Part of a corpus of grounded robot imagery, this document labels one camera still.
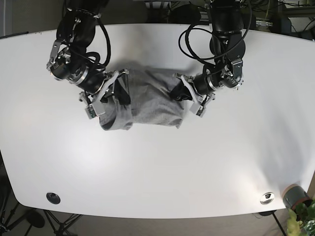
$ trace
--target gray t-shirt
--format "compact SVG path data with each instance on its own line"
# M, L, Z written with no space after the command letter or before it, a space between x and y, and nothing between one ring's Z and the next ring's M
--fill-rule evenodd
M185 106L169 96L179 83L170 72L131 69L118 80L129 93L131 104L120 105L115 96L103 103L106 113L99 121L104 130L129 130L134 123L181 126Z

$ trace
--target table surface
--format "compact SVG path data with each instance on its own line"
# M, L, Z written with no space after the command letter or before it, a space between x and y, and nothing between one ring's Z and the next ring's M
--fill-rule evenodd
M177 45L186 25L106 27L109 69L201 71ZM80 89L46 70L55 33L0 40L0 148L21 204L98 216L195 218L284 208L286 187L308 189L315 170L313 42L250 31L244 84L217 93L203 118L188 113L180 129L135 124L104 131L88 119ZM210 55L209 39L191 33L201 57ZM99 28L88 49L105 58ZM61 203L49 203L47 192ZM262 205L267 192L275 199Z

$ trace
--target green leaf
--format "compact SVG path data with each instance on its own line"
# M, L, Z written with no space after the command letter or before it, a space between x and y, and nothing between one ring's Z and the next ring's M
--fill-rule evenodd
M293 218L287 220L287 230L289 233L297 235L301 232L299 223Z
M308 215L309 215L310 218L315 218L315 204L310 205L310 206L307 208L307 213L308 213Z
M296 206L295 211L299 216L305 215L307 213L307 206L304 203L300 203Z
M291 209L288 209L288 211L290 218L296 220L296 213Z

